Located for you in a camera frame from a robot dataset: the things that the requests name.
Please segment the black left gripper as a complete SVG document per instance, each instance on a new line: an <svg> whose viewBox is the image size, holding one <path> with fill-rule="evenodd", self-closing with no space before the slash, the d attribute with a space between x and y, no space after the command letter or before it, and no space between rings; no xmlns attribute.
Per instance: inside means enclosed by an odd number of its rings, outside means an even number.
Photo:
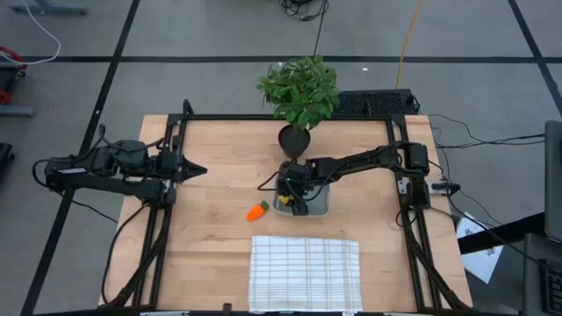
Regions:
<svg viewBox="0 0 562 316"><path fill-rule="evenodd" d="M162 142L156 146L157 155L153 156L153 167L151 176L153 178L170 180L172 183L183 183L184 181L202 176L207 173L207 169L197 163L190 162L181 152L180 146Z"/></svg>

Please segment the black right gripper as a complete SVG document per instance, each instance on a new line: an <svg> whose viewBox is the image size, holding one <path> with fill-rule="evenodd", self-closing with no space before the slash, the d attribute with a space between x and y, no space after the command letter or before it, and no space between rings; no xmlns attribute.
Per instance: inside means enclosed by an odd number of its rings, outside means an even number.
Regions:
<svg viewBox="0 0 562 316"><path fill-rule="evenodd" d="M293 203L287 205L293 216L308 216L309 210L305 195L313 189L309 183L310 168L296 162L283 162L277 175L278 196L294 197Z"/></svg>

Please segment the orange toy carrot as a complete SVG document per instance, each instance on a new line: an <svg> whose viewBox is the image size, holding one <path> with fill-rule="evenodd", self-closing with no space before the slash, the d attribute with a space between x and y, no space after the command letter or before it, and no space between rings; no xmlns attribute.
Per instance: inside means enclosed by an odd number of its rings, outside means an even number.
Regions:
<svg viewBox="0 0 562 316"><path fill-rule="evenodd" d="M263 200L260 204L254 205L249 209L246 215L246 220L254 221L261 218L269 210L269 208L269 204Z"/></svg>

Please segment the white plastic storage bin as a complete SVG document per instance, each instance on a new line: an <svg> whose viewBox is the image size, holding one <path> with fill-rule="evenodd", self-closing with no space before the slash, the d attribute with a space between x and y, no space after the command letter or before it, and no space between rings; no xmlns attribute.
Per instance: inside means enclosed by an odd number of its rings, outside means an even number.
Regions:
<svg viewBox="0 0 562 316"><path fill-rule="evenodd" d="M308 216L293 216L287 206L281 205L277 200L277 177L275 183L275 192L273 197L273 207L276 212L291 217L309 217L318 218L328 214L330 203L330 185L329 184L313 184L313 189L305 195L306 203L309 210Z"/></svg>

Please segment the black plant pot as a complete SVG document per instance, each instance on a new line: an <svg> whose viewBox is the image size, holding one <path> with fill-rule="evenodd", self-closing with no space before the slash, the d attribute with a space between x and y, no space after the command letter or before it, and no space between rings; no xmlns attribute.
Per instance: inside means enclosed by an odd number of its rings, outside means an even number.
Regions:
<svg viewBox="0 0 562 316"><path fill-rule="evenodd" d="M310 132L299 130L291 125L284 126L278 134L278 143L285 155L290 159L298 159L308 148Z"/></svg>

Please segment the white checked dish towel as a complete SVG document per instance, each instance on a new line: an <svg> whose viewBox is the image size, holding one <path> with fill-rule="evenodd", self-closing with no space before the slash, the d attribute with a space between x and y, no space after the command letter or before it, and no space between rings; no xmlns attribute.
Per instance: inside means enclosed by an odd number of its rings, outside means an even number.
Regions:
<svg viewBox="0 0 562 316"><path fill-rule="evenodd" d="M250 312L361 312L357 241L254 236Z"/></svg>

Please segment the green leafy plant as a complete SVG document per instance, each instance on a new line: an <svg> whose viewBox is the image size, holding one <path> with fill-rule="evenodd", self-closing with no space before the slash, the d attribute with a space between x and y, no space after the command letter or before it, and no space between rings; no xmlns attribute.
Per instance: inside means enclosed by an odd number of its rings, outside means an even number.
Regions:
<svg viewBox="0 0 562 316"><path fill-rule="evenodd" d="M299 131L312 130L329 119L340 105L337 73L323 57L290 59L279 69L268 68L256 89L273 107L277 119L285 119Z"/></svg>

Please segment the black perforated box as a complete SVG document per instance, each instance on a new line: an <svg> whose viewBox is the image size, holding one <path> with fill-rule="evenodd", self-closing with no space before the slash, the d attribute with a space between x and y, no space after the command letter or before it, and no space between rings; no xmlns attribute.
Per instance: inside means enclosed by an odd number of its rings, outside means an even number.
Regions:
<svg viewBox="0 0 562 316"><path fill-rule="evenodd" d="M339 94L335 113L361 114L365 103L371 104L372 117L388 114L415 115L419 104L410 89L349 90Z"/></svg>

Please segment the white printed paper sheet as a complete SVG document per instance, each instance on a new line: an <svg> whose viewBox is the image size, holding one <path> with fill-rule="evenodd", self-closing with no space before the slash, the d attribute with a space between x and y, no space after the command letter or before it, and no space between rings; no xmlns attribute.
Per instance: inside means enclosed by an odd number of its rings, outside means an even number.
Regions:
<svg viewBox="0 0 562 316"><path fill-rule="evenodd" d="M456 226L457 238L460 241L471 234L483 232L484 226L483 222L476 220L470 213L465 212ZM468 272L483 283L488 284L500 259L502 250L503 246L496 246L462 255L463 265Z"/></svg>

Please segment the red and black floor equipment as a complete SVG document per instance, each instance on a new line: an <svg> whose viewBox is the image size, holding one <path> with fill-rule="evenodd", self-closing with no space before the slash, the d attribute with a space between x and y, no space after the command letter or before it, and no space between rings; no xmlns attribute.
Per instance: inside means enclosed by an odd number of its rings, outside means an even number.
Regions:
<svg viewBox="0 0 562 316"><path fill-rule="evenodd" d="M11 57L10 66L0 66L0 117L32 118L35 110L29 106L13 105L11 103L13 90L19 79L26 76L24 59L7 47L0 46L0 53Z"/></svg>

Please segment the grey metal stand foot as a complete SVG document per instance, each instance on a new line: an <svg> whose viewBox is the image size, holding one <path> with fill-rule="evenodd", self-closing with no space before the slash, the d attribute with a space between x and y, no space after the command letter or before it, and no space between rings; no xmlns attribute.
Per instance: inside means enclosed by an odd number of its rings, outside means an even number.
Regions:
<svg viewBox="0 0 562 316"><path fill-rule="evenodd" d="M76 13L85 15L87 7L81 0L8 0L8 7L15 12Z"/></svg>

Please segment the black desk foot bar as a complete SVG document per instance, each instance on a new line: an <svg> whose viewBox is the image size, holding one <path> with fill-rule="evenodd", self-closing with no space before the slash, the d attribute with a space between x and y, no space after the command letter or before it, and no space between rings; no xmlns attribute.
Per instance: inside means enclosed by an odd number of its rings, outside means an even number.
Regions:
<svg viewBox="0 0 562 316"><path fill-rule="evenodd" d="M497 246L509 246L522 241L528 233L545 236L544 223L544 213L540 212L495 228L485 228L481 232L458 239L459 249L461 254L465 255Z"/></svg>

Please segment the black keyboard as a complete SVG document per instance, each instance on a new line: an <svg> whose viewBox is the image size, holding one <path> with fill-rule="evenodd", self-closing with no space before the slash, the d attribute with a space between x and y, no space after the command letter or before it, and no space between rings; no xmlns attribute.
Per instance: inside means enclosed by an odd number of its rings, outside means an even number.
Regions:
<svg viewBox="0 0 562 316"><path fill-rule="evenodd" d="M551 316L562 316L562 263L539 260L541 306Z"/></svg>

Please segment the black aluminium table frame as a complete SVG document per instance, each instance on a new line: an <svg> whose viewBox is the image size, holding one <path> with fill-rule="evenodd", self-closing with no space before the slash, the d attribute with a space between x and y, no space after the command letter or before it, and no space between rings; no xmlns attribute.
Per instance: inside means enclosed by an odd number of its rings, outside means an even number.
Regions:
<svg viewBox="0 0 562 316"><path fill-rule="evenodd" d="M328 120L311 132L303 158L335 158L389 142L384 120ZM140 305L157 310L218 311L229 303L247 311L251 239L255 235L353 240L360 247L360 276L366 312L416 311L411 264L399 211L397 180L390 170L372 169L331 185L328 215L295 218L267 211L248 222L246 213L272 192L256 190L285 160L277 133L286 123L267 114L195 114L187 125L184 154L208 169L177 189L160 286L151 297L154 268L146 276ZM113 249L108 300L137 269L148 226L148 210L128 223ZM449 216L425 211L433 262L446 283L472 305L455 228Z"/></svg>

